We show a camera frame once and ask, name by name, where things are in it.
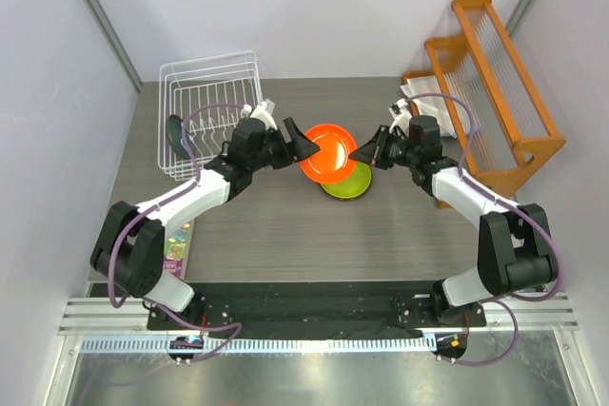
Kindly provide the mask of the lime green plate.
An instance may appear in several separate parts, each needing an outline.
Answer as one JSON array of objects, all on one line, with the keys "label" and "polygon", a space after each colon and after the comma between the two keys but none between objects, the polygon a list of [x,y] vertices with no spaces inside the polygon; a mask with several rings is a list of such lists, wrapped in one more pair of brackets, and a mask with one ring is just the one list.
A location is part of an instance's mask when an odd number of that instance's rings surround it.
[{"label": "lime green plate", "polygon": [[319,184],[319,187],[334,199],[351,201],[362,197],[370,189],[372,182],[372,168],[367,164],[356,163],[352,173],[343,181],[336,184]]}]

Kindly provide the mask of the orange plate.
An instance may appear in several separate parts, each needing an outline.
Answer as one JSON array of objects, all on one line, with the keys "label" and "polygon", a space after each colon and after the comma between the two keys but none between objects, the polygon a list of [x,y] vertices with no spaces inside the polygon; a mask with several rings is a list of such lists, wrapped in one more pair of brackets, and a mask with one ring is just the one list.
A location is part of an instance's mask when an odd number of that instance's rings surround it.
[{"label": "orange plate", "polygon": [[356,163],[349,155],[357,148],[357,143],[344,127],[320,124],[310,128],[305,136],[320,148],[300,163],[308,179],[317,184],[337,184],[351,175]]}]

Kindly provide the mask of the dark teal plate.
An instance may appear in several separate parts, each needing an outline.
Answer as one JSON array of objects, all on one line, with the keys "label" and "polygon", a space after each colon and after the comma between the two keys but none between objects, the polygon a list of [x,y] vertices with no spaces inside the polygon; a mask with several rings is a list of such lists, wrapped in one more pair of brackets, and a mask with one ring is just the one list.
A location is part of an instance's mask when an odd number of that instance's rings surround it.
[{"label": "dark teal plate", "polygon": [[194,145],[191,141],[189,131],[185,130],[186,137],[183,138],[182,132],[183,120],[177,115],[170,115],[166,122],[166,135],[168,144],[172,152],[182,160],[188,160],[189,155],[187,152],[186,145],[188,145],[191,152],[194,151]]}]

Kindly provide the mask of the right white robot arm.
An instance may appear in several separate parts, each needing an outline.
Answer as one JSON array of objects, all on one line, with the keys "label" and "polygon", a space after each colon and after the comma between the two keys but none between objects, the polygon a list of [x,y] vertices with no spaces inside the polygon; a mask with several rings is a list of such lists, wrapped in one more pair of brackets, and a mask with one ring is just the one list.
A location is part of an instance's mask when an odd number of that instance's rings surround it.
[{"label": "right white robot arm", "polygon": [[408,168],[414,184],[477,229],[475,265],[432,287],[429,311],[437,323],[454,323],[477,302],[559,283],[560,260],[545,211],[504,198],[444,155],[435,118],[415,116],[406,128],[380,126],[349,157],[379,169]]}]

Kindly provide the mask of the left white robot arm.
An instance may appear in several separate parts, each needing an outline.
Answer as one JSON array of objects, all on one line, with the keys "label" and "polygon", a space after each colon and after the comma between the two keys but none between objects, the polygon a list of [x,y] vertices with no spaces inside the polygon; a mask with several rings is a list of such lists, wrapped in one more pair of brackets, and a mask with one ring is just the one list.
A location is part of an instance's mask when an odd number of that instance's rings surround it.
[{"label": "left white robot arm", "polygon": [[222,152],[192,179],[149,203],[118,202],[108,210],[89,264],[107,278],[113,306],[123,304],[116,297],[123,291],[154,304],[181,328],[198,328],[204,302],[191,285],[165,269],[167,239],[185,223],[237,197],[260,169],[281,169],[319,152],[292,119],[285,119],[285,127],[281,132],[262,120],[244,119]]}]

